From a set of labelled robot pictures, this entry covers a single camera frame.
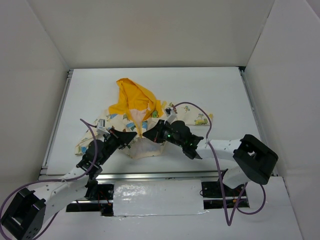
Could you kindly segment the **cream dinosaur print hooded jacket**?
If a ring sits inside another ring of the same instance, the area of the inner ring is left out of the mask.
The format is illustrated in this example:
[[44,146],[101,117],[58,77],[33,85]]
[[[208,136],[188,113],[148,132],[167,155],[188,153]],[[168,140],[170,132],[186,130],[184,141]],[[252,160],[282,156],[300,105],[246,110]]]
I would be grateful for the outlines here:
[[154,127],[159,120],[166,120],[167,108],[174,108],[176,120],[187,126],[208,126],[213,119],[211,113],[204,114],[189,103],[178,104],[161,101],[147,88],[129,78],[116,82],[119,88],[118,102],[107,107],[93,122],[105,121],[105,129],[121,132],[136,132],[137,135],[123,152],[132,159],[160,156],[166,144],[154,143],[143,137],[143,133]]

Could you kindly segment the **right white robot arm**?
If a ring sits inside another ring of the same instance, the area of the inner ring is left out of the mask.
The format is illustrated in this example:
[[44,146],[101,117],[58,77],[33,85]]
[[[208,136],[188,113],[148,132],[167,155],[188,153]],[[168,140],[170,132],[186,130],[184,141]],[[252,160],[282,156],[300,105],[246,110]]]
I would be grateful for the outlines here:
[[234,161],[237,166],[227,169],[217,184],[218,192],[223,196],[230,195],[236,187],[247,182],[267,185],[279,159],[273,150],[251,134],[235,140],[208,140],[191,133],[181,120],[172,123],[159,120],[142,135],[157,144],[176,145],[192,160]]

